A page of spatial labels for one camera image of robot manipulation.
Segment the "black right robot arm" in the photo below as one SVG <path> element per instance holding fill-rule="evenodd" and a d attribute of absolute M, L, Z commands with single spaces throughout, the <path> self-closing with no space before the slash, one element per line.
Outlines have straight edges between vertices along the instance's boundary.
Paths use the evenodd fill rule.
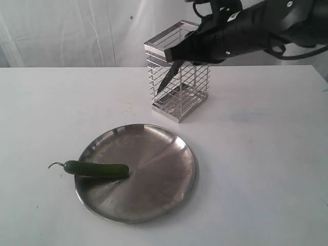
<path fill-rule="evenodd" d="M 168 62 L 219 64 L 256 51 L 297 60 L 327 51 L 327 1 L 210 1 L 212 13 L 178 45 L 165 49 Z"/>

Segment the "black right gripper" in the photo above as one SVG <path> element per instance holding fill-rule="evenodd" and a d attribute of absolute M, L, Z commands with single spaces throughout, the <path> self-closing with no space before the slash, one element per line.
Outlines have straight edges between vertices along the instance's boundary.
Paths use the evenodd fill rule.
<path fill-rule="evenodd" d="M 179 44 L 165 49 L 169 62 L 218 64 L 256 51 L 256 13 L 220 12 L 206 16 Z"/>

